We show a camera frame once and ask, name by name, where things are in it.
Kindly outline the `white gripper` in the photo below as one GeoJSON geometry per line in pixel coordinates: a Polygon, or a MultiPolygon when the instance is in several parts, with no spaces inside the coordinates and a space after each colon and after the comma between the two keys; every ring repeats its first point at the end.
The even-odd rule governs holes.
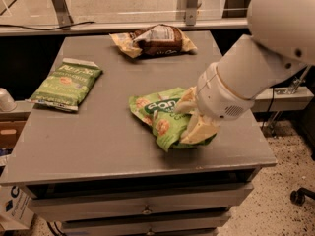
{"type": "Polygon", "coordinates": [[[197,88],[187,89],[174,107],[175,113],[193,114],[198,108],[202,114],[195,112],[191,116],[179,142],[194,145],[204,141],[219,130],[220,125],[214,120],[236,120],[253,105],[253,99],[243,99],[226,87],[217,64],[212,63],[199,77],[197,88]]]}

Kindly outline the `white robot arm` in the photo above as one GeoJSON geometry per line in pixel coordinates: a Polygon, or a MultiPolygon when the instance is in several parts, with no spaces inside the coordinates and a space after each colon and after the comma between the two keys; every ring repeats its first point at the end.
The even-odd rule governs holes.
{"type": "Polygon", "coordinates": [[[177,102],[175,112],[192,114],[181,143],[211,137],[222,121],[250,109],[261,92],[315,64],[315,0],[251,0],[247,23],[250,33],[177,102]]]}

